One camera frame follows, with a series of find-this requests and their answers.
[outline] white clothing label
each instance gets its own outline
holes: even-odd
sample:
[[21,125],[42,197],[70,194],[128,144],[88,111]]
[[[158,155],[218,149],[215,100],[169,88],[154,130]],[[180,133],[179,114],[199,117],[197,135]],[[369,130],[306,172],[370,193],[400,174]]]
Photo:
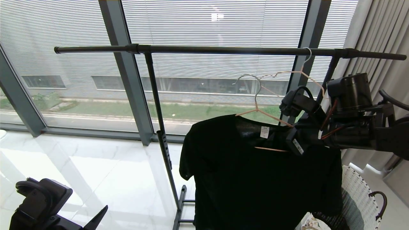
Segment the white clothing label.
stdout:
[[322,136],[322,130],[320,130],[320,131],[318,132],[318,139],[321,139],[321,136]]
[[270,132],[270,128],[262,126],[261,127],[261,132],[260,132],[260,137],[267,139],[268,138],[268,132]]
[[301,154],[304,154],[304,150],[303,148],[301,148],[300,143],[298,143],[296,139],[292,140],[292,142],[294,143],[295,147],[298,149],[298,152],[300,152]]

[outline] rack base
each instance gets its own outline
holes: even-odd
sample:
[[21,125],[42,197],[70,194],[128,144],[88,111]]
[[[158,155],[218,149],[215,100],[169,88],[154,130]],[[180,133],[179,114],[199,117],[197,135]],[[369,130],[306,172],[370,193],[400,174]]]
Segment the rack base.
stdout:
[[193,223],[193,220],[183,220],[182,219],[182,211],[183,211],[183,206],[184,203],[194,203],[195,200],[185,200],[186,196],[186,185],[182,186],[182,190],[180,192],[180,197],[179,197],[179,210],[176,211],[176,216],[175,216],[175,221],[173,222],[173,230],[179,230],[180,223]]

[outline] shirt neckline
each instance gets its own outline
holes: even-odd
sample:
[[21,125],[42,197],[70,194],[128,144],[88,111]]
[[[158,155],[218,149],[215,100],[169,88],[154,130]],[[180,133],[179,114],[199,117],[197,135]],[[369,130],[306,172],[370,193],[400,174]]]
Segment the shirt neckline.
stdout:
[[245,117],[242,116],[236,116],[235,114],[232,114],[232,119],[231,119],[231,125],[233,126],[233,130],[234,130],[234,135],[236,136],[237,139],[237,145],[241,145],[243,148],[249,149],[251,151],[259,151],[259,152],[274,152],[274,153],[288,153],[288,152],[281,152],[281,151],[274,151],[274,150],[267,150],[267,149],[258,149],[255,148],[255,146],[252,146],[250,144],[248,144],[245,140],[243,140],[243,137],[240,134],[240,131],[237,129],[236,126],[236,119],[240,119],[242,121],[251,123],[251,124],[256,124],[256,125],[260,125],[260,126],[266,126],[266,127],[272,127],[272,128],[276,128],[276,129],[281,129],[281,128],[285,128],[284,126],[280,126],[280,125],[275,125],[275,124],[268,124],[268,123],[262,123],[262,122],[258,122],[258,121],[253,121],[250,119],[247,119]]

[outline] road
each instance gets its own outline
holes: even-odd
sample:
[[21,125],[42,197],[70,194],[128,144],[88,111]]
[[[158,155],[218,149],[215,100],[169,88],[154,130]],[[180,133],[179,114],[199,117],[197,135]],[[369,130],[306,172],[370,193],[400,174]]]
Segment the road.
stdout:
[[[124,118],[106,118],[98,116],[70,116],[70,114],[43,114],[45,122],[51,127],[77,128],[77,129],[100,129],[109,131],[137,132],[135,121]],[[0,122],[21,124],[16,113],[1,113]],[[168,134],[185,135],[193,122],[165,120],[165,129]],[[153,120],[153,129],[159,130],[157,120]]]

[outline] clothing rack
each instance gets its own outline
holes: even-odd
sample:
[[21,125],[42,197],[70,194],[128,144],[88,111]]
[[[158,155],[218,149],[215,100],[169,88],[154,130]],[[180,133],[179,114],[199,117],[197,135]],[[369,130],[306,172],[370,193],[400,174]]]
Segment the clothing rack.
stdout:
[[[364,52],[356,49],[310,49],[313,56],[331,56],[331,62],[325,75],[323,88],[326,89],[325,82],[329,81],[335,71],[340,58],[350,59],[355,57],[362,58],[377,58],[377,59],[391,59],[391,60],[405,60],[406,55],[389,54],[378,52]],[[140,45],[129,44],[126,46],[91,46],[91,47],[55,47],[54,51],[58,53],[71,52],[129,52],[132,54],[144,54],[146,64],[148,66],[149,78],[152,85],[153,99],[157,117],[159,120],[159,128],[157,137],[162,151],[163,160],[171,185],[173,198],[176,203],[176,216],[173,223],[173,230],[178,230],[181,223],[193,223],[193,220],[182,219],[182,211],[185,203],[195,203],[195,200],[186,200],[187,188],[182,186],[182,190],[178,197],[175,181],[172,175],[172,162],[169,155],[168,143],[166,141],[165,125],[160,107],[159,93],[157,89],[155,71],[153,69],[152,53],[190,53],[190,54],[259,54],[259,55],[296,55],[309,56],[310,51],[305,48],[261,48],[261,47],[211,47],[211,46],[166,46],[166,45]],[[318,93],[317,101],[321,102],[322,93]]]

